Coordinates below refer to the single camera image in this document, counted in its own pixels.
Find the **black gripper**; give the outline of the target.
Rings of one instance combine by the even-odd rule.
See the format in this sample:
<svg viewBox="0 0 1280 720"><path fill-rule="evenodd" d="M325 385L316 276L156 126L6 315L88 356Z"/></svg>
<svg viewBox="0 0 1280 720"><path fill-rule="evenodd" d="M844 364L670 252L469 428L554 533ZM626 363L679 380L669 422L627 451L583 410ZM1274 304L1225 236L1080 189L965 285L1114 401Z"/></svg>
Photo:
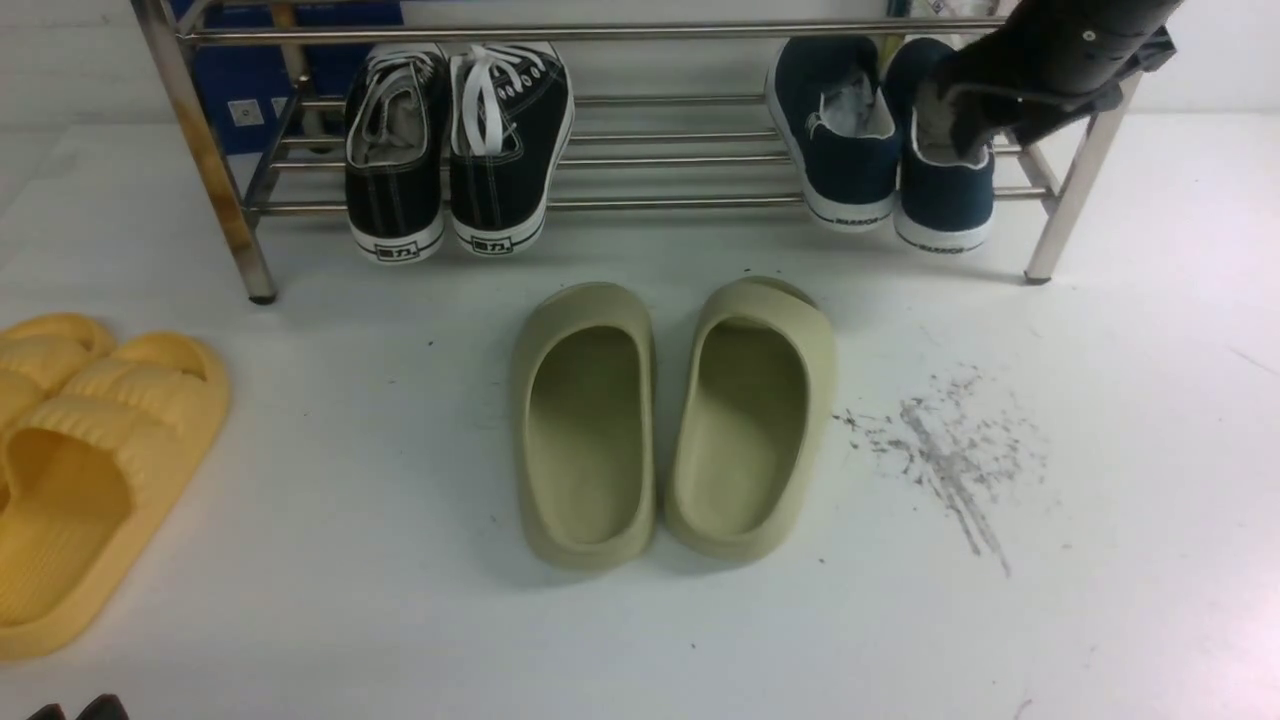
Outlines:
<svg viewBox="0 0 1280 720"><path fill-rule="evenodd" d="M1004 24L928 70L915 95L927 161L984 161L995 135L1023 146L1121 104L1124 81L1176 54L1179 1L1020 1Z"/></svg>

